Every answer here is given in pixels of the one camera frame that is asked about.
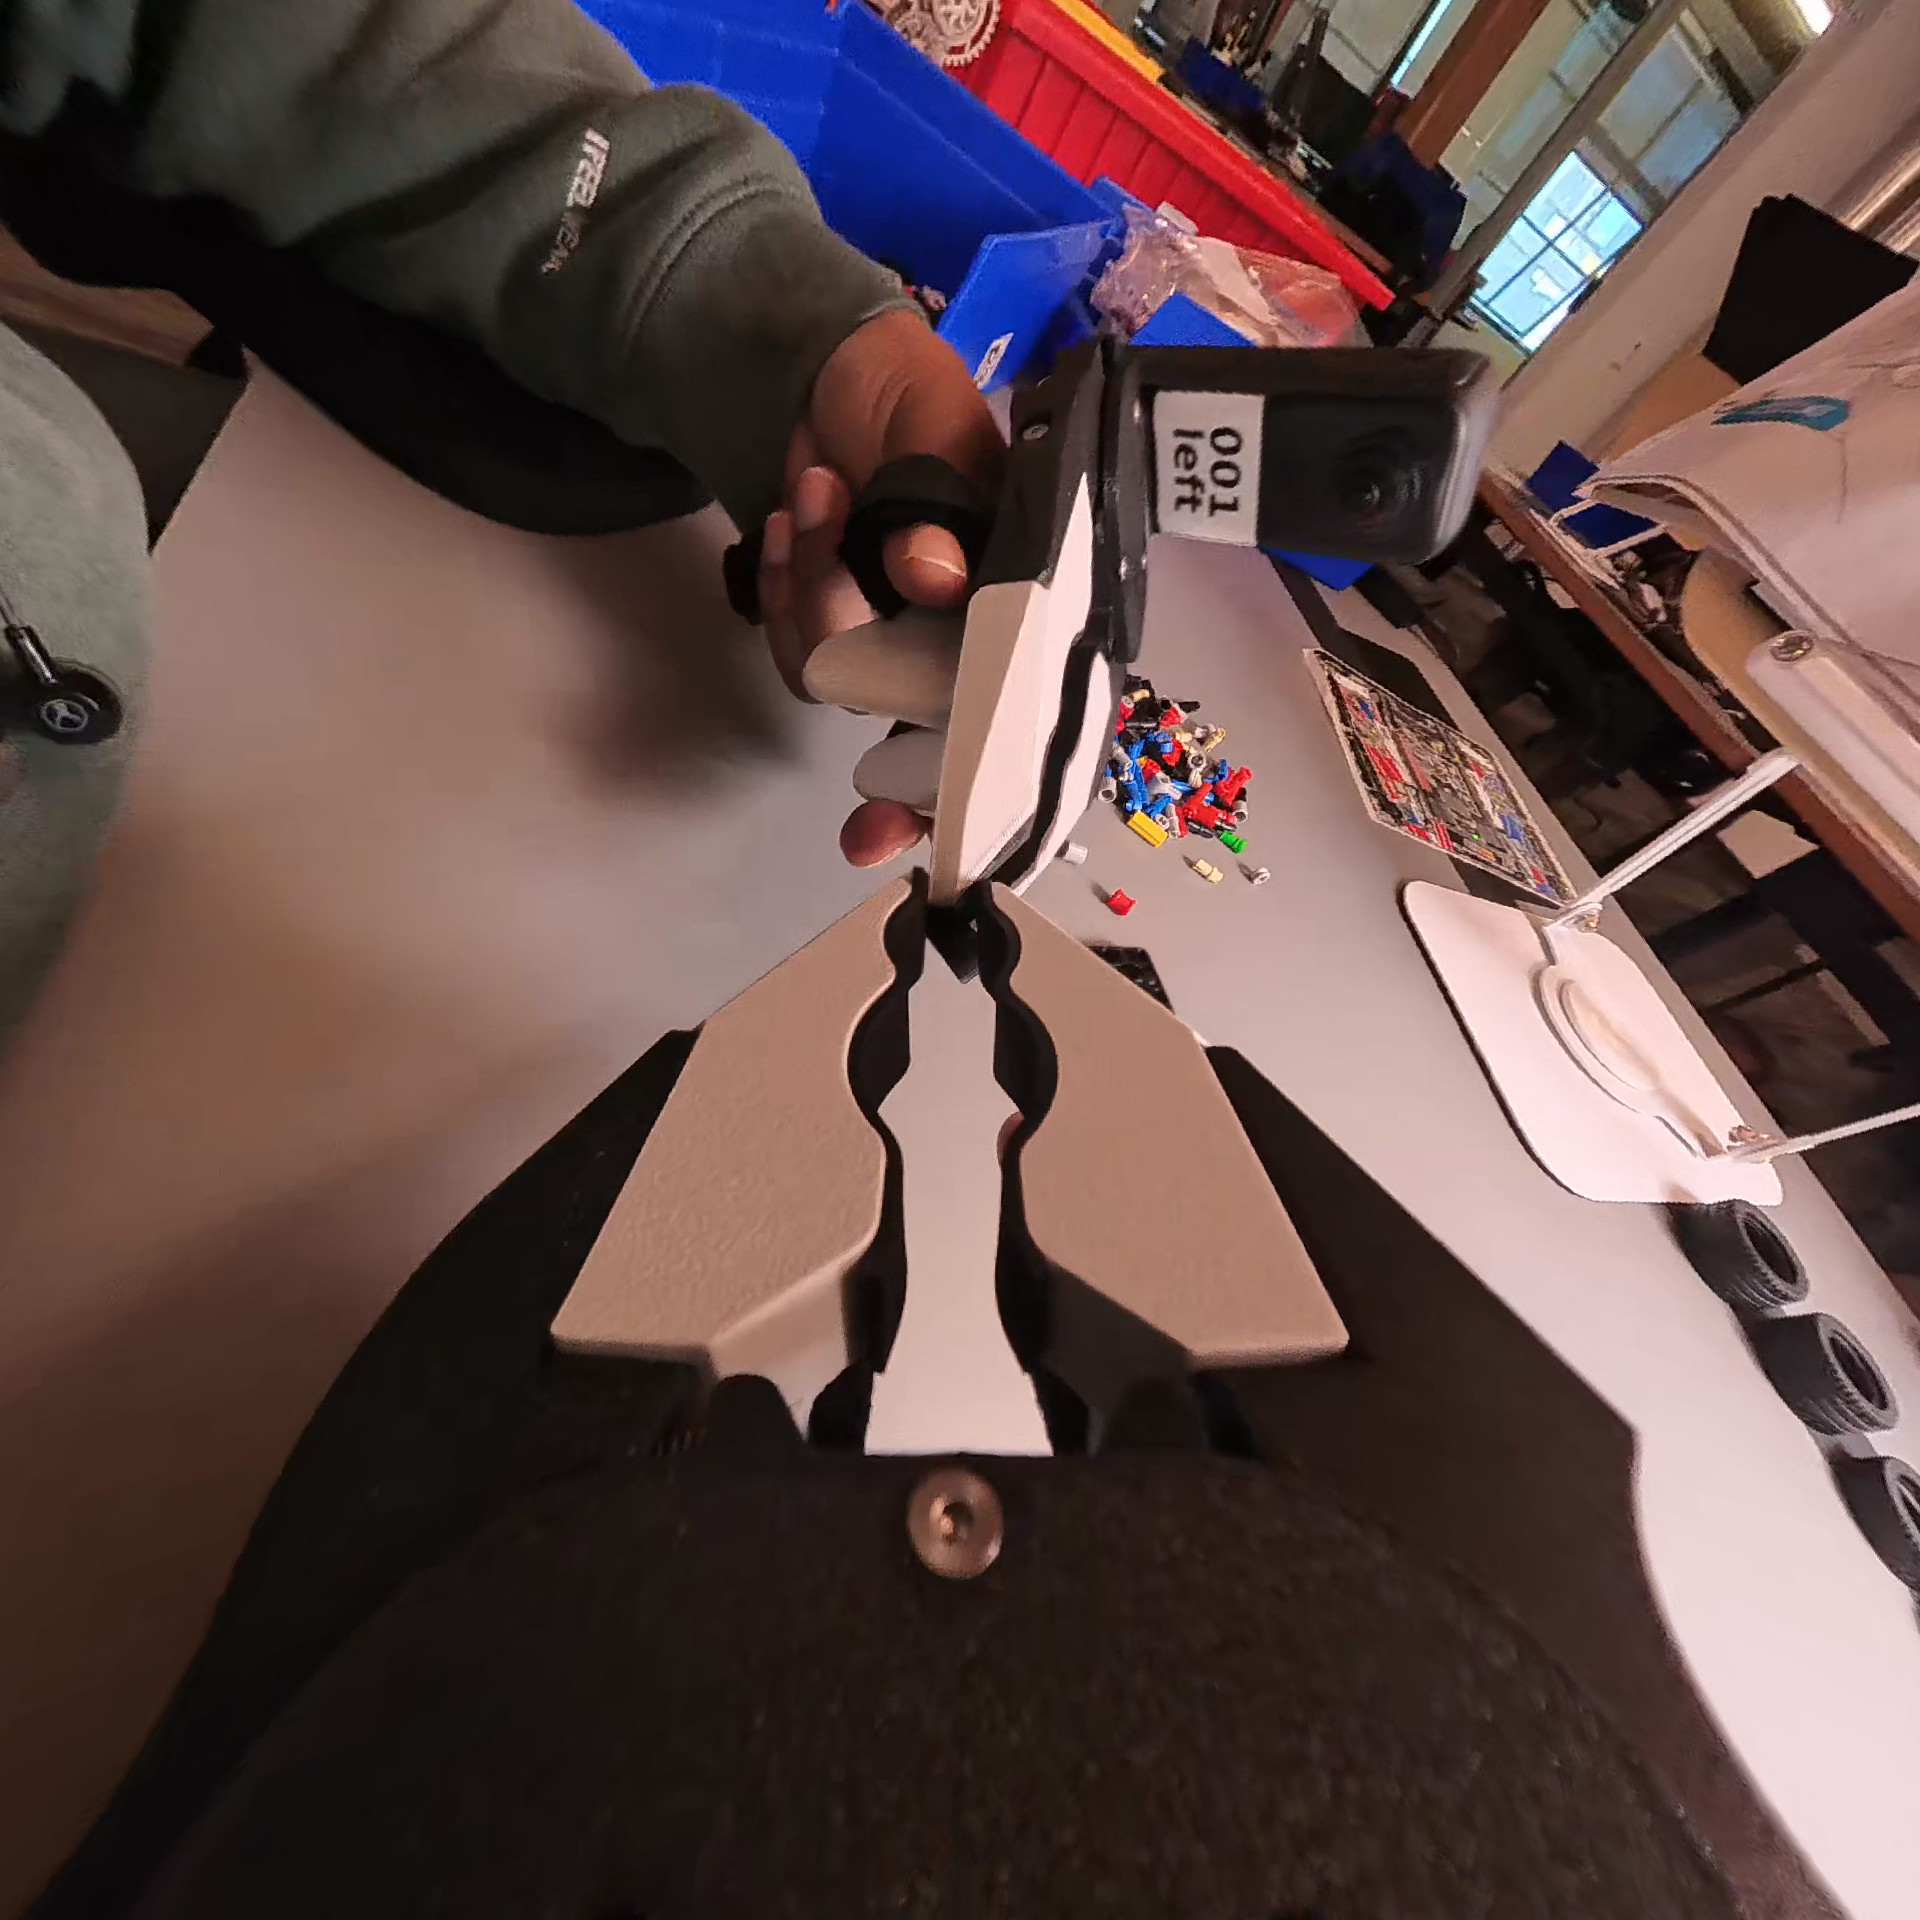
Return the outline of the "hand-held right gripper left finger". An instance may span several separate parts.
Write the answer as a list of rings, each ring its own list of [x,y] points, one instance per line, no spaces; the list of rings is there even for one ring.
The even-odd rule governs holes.
[[[563,1355],[762,1378],[862,1436],[906,1304],[898,1143],[922,879],[894,879],[696,1034],[554,1324]]]

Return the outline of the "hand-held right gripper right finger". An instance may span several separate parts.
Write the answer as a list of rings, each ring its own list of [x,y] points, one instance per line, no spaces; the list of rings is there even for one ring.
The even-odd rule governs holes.
[[[1211,1049],[1010,887],[982,887],[999,1160],[995,1307],[1056,1451],[1237,1446],[1224,1378],[1349,1355]]]

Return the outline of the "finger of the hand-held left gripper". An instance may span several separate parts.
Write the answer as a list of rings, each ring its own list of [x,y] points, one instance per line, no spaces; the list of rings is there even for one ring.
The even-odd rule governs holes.
[[[971,596],[929,836],[929,899],[957,907],[993,879],[1034,818],[1070,652],[1092,612],[1092,495],[1080,483],[1048,582]]]
[[[1079,643],[1063,673],[1063,706],[1044,745],[1034,814],[995,865],[993,882],[1023,895],[1065,851],[1099,794],[1117,733],[1123,667]]]

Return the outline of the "person's left forearm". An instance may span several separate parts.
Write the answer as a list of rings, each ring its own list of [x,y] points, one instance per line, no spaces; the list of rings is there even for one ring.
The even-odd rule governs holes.
[[[576,2],[6,2],[3,220],[540,533],[756,526],[826,357],[923,317]]]

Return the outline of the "pile of colourful lego pieces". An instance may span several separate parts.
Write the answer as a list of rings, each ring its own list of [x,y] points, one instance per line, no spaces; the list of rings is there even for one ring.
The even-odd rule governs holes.
[[[1095,803],[1123,831],[1131,811],[1147,811],[1169,831],[1165,845],[1197,839],[1240,857],[1253,771],[1224,745],[1224,727],[1209,724],[1193,701],[1169,701],[1147,680],[1127,676]]]

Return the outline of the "printed lego instruction sheet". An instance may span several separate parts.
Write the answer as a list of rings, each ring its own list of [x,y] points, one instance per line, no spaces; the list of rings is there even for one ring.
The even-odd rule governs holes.
[[[1478,738],[1322,647],[1305,647],[1305,663],[1378,826],[1496,876],[1529,899],[1564,907],[1574,897],[1547,836]]]

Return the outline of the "crumpled clear plastic bag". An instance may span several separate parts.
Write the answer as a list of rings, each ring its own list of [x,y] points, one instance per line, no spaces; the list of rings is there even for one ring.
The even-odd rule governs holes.
[[[1127,206],[1121,253],[1091,286],[1095,325],[1147,342],[1181,296],[1221,325],[1229,345],[1366,347],[1353,295],[1325,266],[1199,236],[1176,212]]]

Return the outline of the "window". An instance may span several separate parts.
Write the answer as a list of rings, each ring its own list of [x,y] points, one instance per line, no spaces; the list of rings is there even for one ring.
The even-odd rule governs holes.
[[[1636,204],[1571,151],[1480,262],[1470,313],[1534,351],[1642,233]]]

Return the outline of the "cardboard box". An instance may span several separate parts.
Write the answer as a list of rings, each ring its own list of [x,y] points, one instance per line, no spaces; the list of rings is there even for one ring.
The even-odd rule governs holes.
[[[1702,351],[1687,351],[1673,357],[1632,404],[1627,404],[1619,420],[1606,423],[1596,438],[1588,444],[1588,453],[1596,464],[1607,464],[1656,432],[1727,404],[1737,393],[1740,378],[1724,374]]]

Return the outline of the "red storage bin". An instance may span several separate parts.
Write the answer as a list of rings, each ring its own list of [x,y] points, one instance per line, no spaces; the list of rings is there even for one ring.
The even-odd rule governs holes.
[[[1171,206],[1199,236],[1332,272],[1363,308],[1387,282],[1308,198],[1176,99],[1091,2],[990,2],[987,34],[955,80],[1070,180]]]

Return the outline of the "white printed banner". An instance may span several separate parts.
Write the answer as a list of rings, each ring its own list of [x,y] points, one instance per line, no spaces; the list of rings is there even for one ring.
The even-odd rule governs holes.
[[[1917,663],[1917,282],[1580,497],[1737,561],[1799,629]]]

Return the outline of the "black panel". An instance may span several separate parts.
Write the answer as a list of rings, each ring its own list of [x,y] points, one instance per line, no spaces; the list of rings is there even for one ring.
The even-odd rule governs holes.
[[[1702,357],[1746,384],[1856,321],[1911,275],[1911,256],[1799,198],[1766,198],[1745,226]]]

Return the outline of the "large blue storage bin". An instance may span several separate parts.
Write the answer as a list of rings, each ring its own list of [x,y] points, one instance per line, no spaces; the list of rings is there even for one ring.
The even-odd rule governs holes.
[[[577,2],[653,84],[724,94],[808,162],[841,18],[826,2]]]
[[[987,243],[1109,215],[1088,185],[862,2],[837,13],[833,67],[801,166],[837,233],[949,296]]]

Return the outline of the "white toy gear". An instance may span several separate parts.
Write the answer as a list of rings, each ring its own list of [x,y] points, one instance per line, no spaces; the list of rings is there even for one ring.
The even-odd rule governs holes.
[[[955,73],[971,67],[999,30],[1002,2],[886,2],[886,25]]]

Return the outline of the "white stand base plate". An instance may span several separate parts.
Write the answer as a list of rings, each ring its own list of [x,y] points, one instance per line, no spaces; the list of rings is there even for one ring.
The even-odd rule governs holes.
[[[1770,1162],[1736,1160],[1740,1111],[1618,943],[1432,882],[1404,882],[1400,909],[1502,1111],[1560,1188],[1606,1206],[1783,1203]]]

